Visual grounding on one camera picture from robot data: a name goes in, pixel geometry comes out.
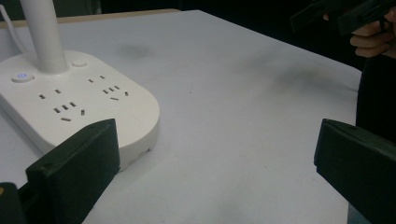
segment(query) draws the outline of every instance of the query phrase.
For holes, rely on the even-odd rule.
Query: person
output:
[[[367,58],[359,85],[356,126],[396,143],[396,7],[385,19],[385,32],[374,21],[350,38],[355,53]]]
[[[396,7],[389,10],[385,19],[386,32],[381,31],[379,21],[374,21],[352,33],[350,44],[356,47],[358,56],[372,58],[382,54],[396,59]]]

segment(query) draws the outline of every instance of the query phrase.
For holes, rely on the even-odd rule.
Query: desk lamp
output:
[[[0,106],[43,153],[83,127],[117,122],[120,169],[151,150],[160,109],[154,96],[99,59],[64,50],[51,0],[21,0],[35,46],[0,63]]]

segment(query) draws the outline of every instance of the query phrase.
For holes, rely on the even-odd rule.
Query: hand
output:
[[[353,32],[350,44],[357,47],[355,53],[358,56],[371,58],[379,54],[396,59],[396,7],[393,7],[385,18],[385,33],[381,32],[379,21],[374,21],[362,26]]]

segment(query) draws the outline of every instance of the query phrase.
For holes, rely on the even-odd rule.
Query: black sleeve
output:
[[[356,125],[396,143],[396,60],[368,59],[361,74]]]

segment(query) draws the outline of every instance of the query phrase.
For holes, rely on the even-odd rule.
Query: power strip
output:
[[[68,69],[58,75],[39,70],[34,53],[0,63],[0,106],[44,153],[91,123],[115,119],[125,169],[157,141],[156,99],[99,59],[64,53]]]

